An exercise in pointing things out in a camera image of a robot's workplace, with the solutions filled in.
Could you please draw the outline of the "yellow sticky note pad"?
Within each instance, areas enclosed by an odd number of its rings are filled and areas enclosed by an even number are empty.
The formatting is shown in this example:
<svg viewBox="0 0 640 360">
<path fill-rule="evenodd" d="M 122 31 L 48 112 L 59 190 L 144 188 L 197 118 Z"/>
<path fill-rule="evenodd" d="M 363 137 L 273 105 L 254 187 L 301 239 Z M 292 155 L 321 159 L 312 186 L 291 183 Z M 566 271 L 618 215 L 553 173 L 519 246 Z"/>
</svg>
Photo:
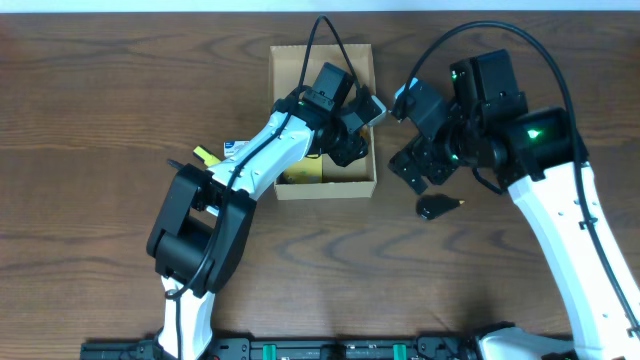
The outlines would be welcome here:
<svg viewBox="0 0 640 360">
<path fill-rule="evenodd" d="M 323 177 L 323 160 L 321 156 L 304 157 L 288 167 L 281 175 L 285 184 L 321 183 Z"/>
</svg>

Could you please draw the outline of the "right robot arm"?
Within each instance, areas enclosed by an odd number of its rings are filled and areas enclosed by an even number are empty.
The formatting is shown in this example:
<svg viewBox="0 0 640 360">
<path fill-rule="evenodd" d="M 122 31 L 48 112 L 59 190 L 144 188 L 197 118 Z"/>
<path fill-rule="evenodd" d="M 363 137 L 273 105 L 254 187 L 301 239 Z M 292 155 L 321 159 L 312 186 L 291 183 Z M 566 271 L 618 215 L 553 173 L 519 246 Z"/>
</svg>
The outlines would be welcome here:
<svg viewBox="0 0 640 360">
<path fill-rule="evenodd" d="M 450 67 L 454 95 L 415 79 L 395 95 L 393 115 L 418 130 L 389 163 L 415 192 L 458 168 L 490 169 L 526 218 L 562 296 L 568 340 L 503 323 L 461 348 L 473 359 L 635 359 L 639 289 L 600 205 L 583 142 L 560 107 L 530 110 L 503 50 Z"/>
</svg>

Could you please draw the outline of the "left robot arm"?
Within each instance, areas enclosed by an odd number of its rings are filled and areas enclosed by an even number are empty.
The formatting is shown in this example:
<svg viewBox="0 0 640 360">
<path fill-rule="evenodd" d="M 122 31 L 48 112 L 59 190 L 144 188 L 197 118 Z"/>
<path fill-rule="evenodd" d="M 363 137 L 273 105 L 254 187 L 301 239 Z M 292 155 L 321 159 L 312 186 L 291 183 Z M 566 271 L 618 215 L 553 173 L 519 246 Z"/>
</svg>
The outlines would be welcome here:
<svg viewBox="0 0 640 360">
<path fill-rule="evenodd" d="M 276 100 L 265 127 L 234 155 L 206 169 L 176 166 L 146 245 L 166 299 L 156 355 L 206 354 L 215 295 L 239 264 L 260 197 L 309 155 L 328 155 L 340 167 L 364 158 L 361 130 L 385 111 L 355 75 L 326 63 L 312 85 L 299 83 Z"/>
</svg>

